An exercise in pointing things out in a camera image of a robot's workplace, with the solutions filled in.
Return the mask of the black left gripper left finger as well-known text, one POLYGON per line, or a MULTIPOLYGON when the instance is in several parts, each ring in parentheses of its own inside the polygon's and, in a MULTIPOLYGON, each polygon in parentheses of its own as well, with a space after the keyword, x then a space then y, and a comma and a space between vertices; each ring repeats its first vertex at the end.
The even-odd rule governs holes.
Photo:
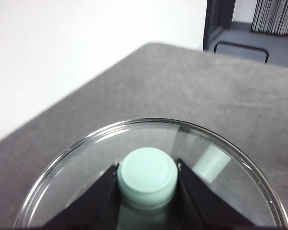
POLYGON ((118 165, 111 165, 86 192, 49 220, 43 230, 115 230, 121 196, 118 165))

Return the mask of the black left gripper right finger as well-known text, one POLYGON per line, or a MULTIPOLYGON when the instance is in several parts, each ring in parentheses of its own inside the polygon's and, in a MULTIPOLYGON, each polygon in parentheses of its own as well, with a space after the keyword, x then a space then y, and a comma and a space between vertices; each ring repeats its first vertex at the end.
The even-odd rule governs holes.
POLYGON ((216 195, 181 159, 176 159, 177 213, 182 230, 253 230, 256 225, 216 195))

